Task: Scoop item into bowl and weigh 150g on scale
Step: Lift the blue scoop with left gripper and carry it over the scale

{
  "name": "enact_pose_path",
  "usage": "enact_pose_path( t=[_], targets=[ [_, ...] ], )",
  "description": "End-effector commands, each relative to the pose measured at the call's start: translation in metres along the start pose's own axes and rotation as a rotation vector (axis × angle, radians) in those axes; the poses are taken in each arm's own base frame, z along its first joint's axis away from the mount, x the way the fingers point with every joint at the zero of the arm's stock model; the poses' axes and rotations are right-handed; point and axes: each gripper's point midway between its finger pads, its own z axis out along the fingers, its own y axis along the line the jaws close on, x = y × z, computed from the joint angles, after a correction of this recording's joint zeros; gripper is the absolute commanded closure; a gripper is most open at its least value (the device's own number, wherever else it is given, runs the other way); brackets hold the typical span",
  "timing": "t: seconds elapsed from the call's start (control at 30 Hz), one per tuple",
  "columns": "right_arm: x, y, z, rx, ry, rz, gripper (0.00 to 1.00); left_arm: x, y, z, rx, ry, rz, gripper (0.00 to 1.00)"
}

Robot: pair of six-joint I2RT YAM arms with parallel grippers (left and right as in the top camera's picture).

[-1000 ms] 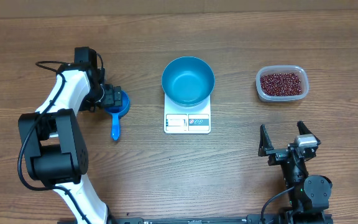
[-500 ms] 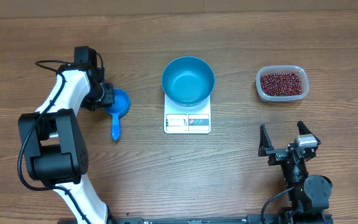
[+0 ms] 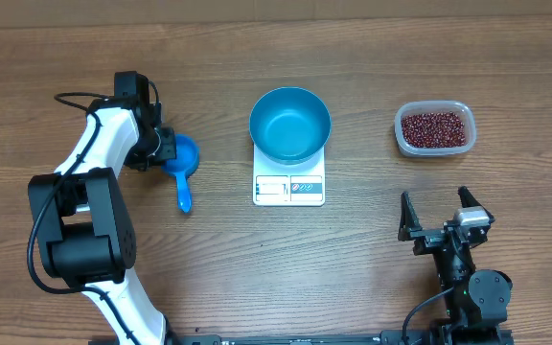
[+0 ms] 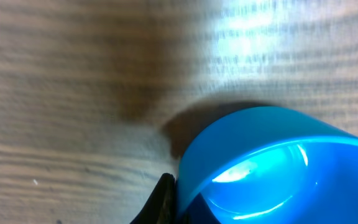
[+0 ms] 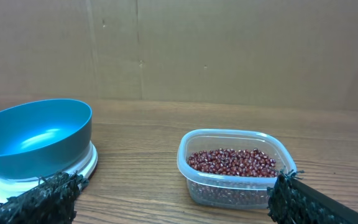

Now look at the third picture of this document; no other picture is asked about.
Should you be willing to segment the blue plastic measuring scoop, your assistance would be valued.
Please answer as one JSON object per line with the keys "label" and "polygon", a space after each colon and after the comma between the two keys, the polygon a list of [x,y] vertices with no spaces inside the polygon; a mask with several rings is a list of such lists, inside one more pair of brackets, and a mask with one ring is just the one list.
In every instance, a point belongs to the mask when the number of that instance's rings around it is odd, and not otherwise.
{"label": "blue plastic measuring scoop", "polygon": [[177,206],[185,214],[190,214],[193,197],[188,178],[199,165],[199,147],[188,135],[176,134],[176,157],[166,161],[162,170],[176,182]]}

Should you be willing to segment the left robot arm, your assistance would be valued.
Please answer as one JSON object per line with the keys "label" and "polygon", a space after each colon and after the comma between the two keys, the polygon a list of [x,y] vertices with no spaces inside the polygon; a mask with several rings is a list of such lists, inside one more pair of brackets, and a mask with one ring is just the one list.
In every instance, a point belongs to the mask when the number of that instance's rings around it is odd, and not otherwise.
{"label": "left robot arm", "polygon": [[155,84],[136,71],[115,74],[113,95],[90,97],[72,153],[28,184],[29,274],[48,293],[87,296],[118,344],[176,344],[134,269],[136,237],[118,184],[122,167],[146,171],[174,159],[174,131],[162,125]]}

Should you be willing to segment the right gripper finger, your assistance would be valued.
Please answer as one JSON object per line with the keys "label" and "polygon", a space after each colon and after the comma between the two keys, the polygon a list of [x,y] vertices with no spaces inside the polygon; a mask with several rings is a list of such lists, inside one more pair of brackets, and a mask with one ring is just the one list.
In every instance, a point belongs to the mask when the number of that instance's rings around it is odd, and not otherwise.
{"label": "right gripper finger", "polygon": [[408,192],[403,192],[401,195],[401,219],[398,240],[401,242],[412,241],[421,230],[422,226],[411,203],[409,194]]}
{"label": "right gripper finger", "polygon": [[495,222],[495,217],[472,195],[466,186],[461,186],[457,191],[463,208],[481,207],[489,218],[489,223]]}

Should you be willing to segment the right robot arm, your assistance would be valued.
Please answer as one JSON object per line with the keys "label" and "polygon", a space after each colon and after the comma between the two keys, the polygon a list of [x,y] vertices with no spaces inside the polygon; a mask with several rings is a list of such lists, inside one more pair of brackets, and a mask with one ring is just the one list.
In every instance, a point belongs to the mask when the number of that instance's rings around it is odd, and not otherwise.
{"label": "right robot arm", "polygon": [[[477,269],[472,250],[488,240],[495,217],[469,189],[458,189],[461,207],[440,229],[424,229],[407,192],[401,195],[398,240],[414,242],[413,254],[430,255],[440,292],[411,310],[399,333],[402,344],[512,344],[512,333],[502,331],[507,320],[513,283],[498,270]],[[429,304],[444,300],[447,317],[431,322],[425,331],[409,328],[411,318]]]}

